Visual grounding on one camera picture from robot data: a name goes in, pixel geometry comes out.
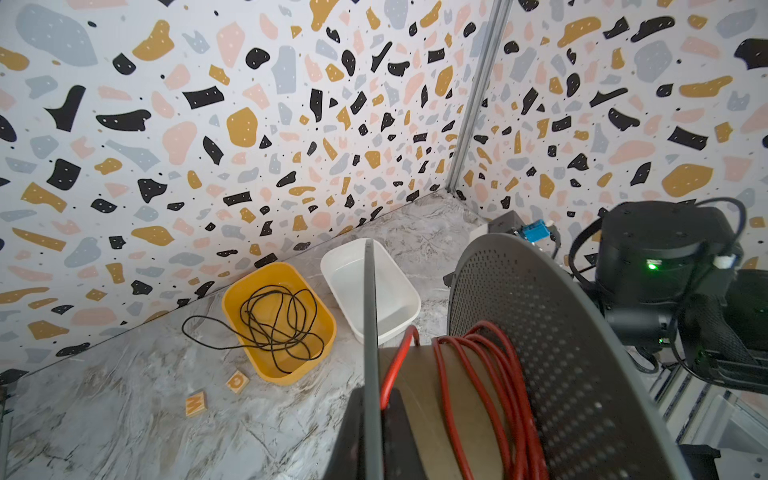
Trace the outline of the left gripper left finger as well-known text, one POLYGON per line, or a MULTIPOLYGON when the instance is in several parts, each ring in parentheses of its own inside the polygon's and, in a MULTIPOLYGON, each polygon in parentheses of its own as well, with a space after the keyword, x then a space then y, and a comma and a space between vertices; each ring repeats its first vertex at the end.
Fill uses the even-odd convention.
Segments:
POLYGON ((364 389, 352 390, 324 480, 364 478, 364 389))

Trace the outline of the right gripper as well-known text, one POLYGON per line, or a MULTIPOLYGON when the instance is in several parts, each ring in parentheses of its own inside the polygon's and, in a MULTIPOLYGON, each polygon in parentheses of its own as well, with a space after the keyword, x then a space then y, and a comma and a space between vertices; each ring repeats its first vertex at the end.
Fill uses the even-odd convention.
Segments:
POLYGON ((724 313, 744 224, 717 205, 624 202, 574 238, 570 272, 623 345, 644 357, 682 345, 743 359, 724 313))

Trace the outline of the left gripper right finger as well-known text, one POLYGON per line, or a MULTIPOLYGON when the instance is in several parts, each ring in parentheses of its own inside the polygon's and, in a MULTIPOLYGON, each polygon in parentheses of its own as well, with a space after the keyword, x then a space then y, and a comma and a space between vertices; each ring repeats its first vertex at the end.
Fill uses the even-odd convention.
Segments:
POLYGON ((384 478, 426 480, 403 397, 398 389, 390 394, 382 413, 384 478))

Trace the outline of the black cable spool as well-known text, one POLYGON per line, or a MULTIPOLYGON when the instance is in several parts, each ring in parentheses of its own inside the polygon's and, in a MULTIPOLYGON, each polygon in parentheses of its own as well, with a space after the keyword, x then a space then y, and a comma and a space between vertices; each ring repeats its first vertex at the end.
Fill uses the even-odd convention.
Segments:
POLYGON ((364 478, 385 479, 398 389, 427 479, 686 479, 626 351, 575 282, 528 242, 462 254, 445 334, 365 345, 364 478))

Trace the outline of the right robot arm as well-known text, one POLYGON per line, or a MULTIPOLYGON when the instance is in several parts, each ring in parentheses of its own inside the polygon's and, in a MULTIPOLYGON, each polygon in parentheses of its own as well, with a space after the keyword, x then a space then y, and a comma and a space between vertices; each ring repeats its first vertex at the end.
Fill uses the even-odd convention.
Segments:
POLYGON ((746 206, 730 225, 722 198, 698 202, 625 202, 573 240, 568 258, 599 235, 587 279, 572 276, 620 342, 648 360, 664 348, 706 383, 767 391, 767 273, 744 269, 740 238, 746 206))

